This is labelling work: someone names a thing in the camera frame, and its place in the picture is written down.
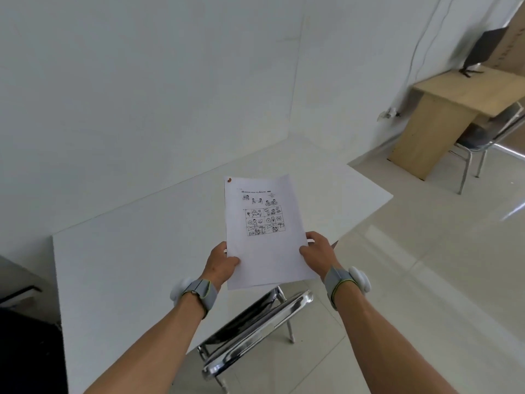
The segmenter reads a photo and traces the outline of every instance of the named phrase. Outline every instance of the person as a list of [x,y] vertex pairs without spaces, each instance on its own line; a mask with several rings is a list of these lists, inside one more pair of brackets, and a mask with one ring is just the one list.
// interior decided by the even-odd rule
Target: person
[[[306,264],[324,280],[333,266],[342,268],[328,240],[307,232],[314,240],[301,246]],[[227,257],[226,242],[210,253],[201,274],[217,289],[232,276],[240,260]],[[333,301],[345,325],[355,357],[372,394],[456,393],[452,386],[366,300],[357,284],[339,284]],[[182,364],[193,334],[205,316],[199,298],[182,295],[173,310],[135,342],[85,394],[166,393]]]

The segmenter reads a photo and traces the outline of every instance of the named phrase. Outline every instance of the monitor stand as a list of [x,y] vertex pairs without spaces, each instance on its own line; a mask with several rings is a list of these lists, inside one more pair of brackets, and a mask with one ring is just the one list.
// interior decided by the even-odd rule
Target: monitor stand
[[467,68],[462,68],[459,70],[459,72],[461,74],[463,74],[464,76],[468,77],[468,78],[471,78],[471,75],[469,75],[469,73],[484,73],[484,72],[480,72],[478,70],[470,70],[470,69],[467,69]]

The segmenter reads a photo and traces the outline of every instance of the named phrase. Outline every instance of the tiled floor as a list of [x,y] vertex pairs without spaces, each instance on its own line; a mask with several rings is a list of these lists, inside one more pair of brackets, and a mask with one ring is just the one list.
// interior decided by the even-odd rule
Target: tiled floor
[[[453,155],[425,182],[386,155],[356,170],[394,198],[339,241],[340,262],[367,273],[370,302],[459,392],[523,392],[525,162],[490,151],[459,196],[463,165]],[[306,286],[316,299],[292,320],[297,343],[285,327],[273,333],[226,371],[232,394],[369,392],[320,280],[284,290]],[[201,367],[190,353],[172,392],[219,393]]]

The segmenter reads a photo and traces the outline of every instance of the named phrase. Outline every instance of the cable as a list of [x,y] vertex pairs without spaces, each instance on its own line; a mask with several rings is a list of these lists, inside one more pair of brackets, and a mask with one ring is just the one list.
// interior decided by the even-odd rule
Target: cable
[[432,11],[432,14],[430,15],[430,18],[428,19],[427,24],[425,25],[425,28],[423,29],[423,32],[421,33],[421,36],[417,40],[416,47],[414,48],[414,52],[412,53],[412,58],[410,59],[410,67],[409,67],[409,73],[406,76],[405,82],[403,83],[403,89],[406,88],[406,86],[409,84],[410,80],[410,74],[412,73],[412,67],[414,65],[414,58],[416,56],[417,49],[419,47],[419,43],[421,43],[421,40],[425,36],[426,32],[428,31],[428,28],[430,26],[430,22],[432,22],[432,19],[434,18],[434,14],[436,14],[437,8],[439,7],[439,4],[441,4],[441,0],[437,0],[437,3],[434,7],[434,10]]
[[434,44],[434,41],[437,39],[437,36],[439,36],[439,33],[441,32],[441,29],[443,28],[443,23],[445,22],[445,19],[447,19],[447,16],[448,16],[448,14],[450,12],[450,7],[452,7],[452,3],[453,2],[454,2],[454,0],[450,0],[450,2],[448,3],[447,13],[445,13],[445,15],[443,16],[443,19],[441,19],[441,23],[439,24],[439,28],[437,29],[436,35],[434,36],[434,38],[430,42],[430,44],[429,44],[429,46],[428,46],[428,48],[427,48],[427,50],[425,52],[425,55],[423,56],[423,62],[421,63],[421,66],[419,67],[419,69],[417,69],[417,72],[416,72],[416,77],[415,77],[416,82],[417,82],[417,76],[419,75],[419,72],[421,72],[421,69],[423,68],[423,65],[425,64],[428,52],[430,51],[430,48],[432,47],[432,44]]

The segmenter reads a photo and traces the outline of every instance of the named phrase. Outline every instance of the finger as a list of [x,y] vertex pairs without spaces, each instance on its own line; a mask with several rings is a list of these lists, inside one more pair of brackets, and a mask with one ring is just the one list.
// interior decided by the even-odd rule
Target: finger
[[239,265],[239,263],[240,263],[240,258],[239,257],[228,257],[227,260],[230,261],[231,263],[233,263],[233,265],[235,265],[235,266]]
[[317,243],[322,241],[323,239],[326,239],[324,236],[322,236],[320,233],[315,231],[306,232],[306,238],[307,239],[313,239]]
[[308,254],[309,250],[310,250],[310,248],[308,246],[301,246],[301,247],[299,247],[299,253],[303,257],[305,257]]
[[220,244],[218,244],[217,246],[213,248],[212,253],[221,254],[221,253],[224,253],[225,250],[226,250],[226,242],[222,241],[220,242]]

